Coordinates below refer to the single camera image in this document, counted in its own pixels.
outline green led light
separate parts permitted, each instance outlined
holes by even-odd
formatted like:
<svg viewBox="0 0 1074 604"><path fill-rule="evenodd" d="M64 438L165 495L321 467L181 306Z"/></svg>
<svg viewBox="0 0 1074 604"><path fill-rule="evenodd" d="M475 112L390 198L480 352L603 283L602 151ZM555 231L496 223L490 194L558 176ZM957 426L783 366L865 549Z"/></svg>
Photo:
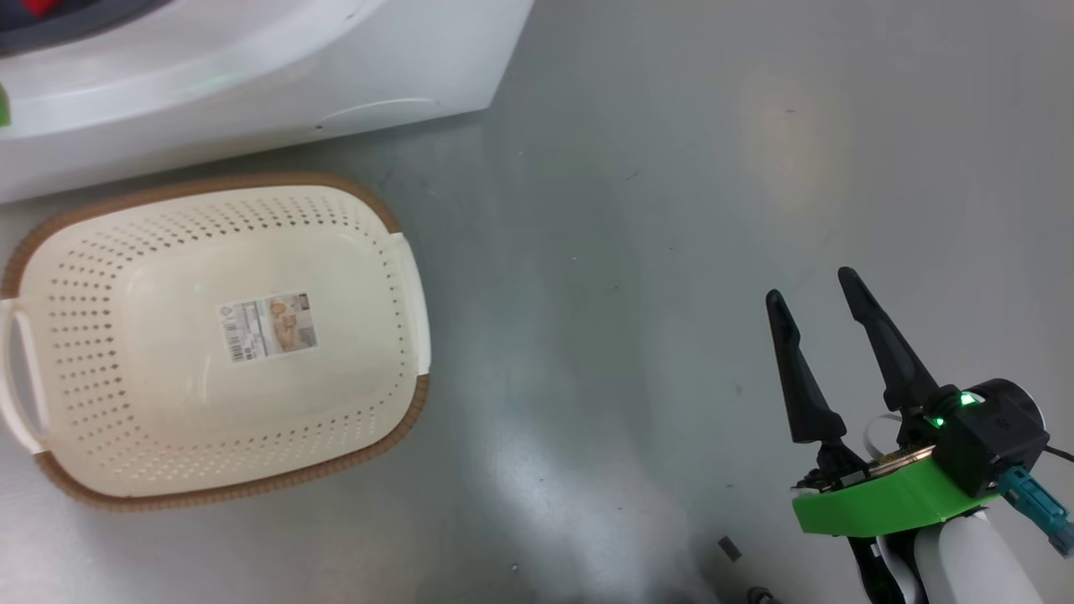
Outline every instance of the green led light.
<svg viewBox="0 0 1074 604"><path fill-rule="evenodd" d="M984 402L984 400L985 400L984 398L978 397L977 394L974 394L973 392L962 392L962 396L959 398L959 401L962 403L963 407L966 405L972 405L972 404L975 404L975 403Z"/></svg>

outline washing machine door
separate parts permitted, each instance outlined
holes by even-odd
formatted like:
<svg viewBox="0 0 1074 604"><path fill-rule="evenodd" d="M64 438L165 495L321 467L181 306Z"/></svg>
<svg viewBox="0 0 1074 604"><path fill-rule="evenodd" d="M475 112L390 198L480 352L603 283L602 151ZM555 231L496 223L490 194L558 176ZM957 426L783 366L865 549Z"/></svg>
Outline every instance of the washing machine door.
<svg viewBox="0 0 1074 604"><path fill-rule="evenodd" d="M386 0L171 0L74 42L0 58L0 140L163 111L308 57Z"/></svg>

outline washing machine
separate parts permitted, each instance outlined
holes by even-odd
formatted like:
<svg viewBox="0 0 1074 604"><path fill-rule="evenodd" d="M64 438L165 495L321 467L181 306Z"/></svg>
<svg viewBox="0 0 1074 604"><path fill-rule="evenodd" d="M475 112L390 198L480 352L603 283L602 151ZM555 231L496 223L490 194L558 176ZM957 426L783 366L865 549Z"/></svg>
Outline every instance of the washing machine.
<svg viewBox="0 0 1074 604"><path fill-rule="evenodd" d="M0 202L487 107L532 0L82 0L0 31Z"/></svg>

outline concrete floor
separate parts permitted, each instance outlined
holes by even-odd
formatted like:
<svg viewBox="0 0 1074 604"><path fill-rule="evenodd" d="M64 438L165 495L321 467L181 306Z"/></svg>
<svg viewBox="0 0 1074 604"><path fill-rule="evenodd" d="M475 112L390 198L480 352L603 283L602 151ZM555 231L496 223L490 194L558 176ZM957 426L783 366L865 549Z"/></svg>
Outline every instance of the concrete floor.
<svg viewBox="0 0 1074 604"><path fill-rule="evenodd" d="M353 177L395 211L433 391L375 462L222 505L113 515L0 438L0 600L865 602L803 535L765 292L859 447L884 411L851 264L938 379L1003 376L1074 448L1074 9L1059 0L538 2L492 109L0 207L0 251L118 191ZM1034 474L1074 503L1072 468ZM1074 573L993 521L1046 602ZM729 535L743 557L716 546Z"/></svg>

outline cream-colored basket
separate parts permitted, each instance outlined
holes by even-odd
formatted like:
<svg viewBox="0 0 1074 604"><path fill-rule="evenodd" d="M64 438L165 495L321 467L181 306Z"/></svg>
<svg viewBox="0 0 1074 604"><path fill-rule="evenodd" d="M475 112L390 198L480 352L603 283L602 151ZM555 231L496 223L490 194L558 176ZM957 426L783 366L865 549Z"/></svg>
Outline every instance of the cream-colored basket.
<svg viewBox="0 0 1074 604"><path fill-rule="evenodd" d="M57 216L16 250L0 294L3 418L91 505L305 481L383 452L424 404L410 247L335 176L192 183ZM15 326L32 401L13 384Z"/></svg>

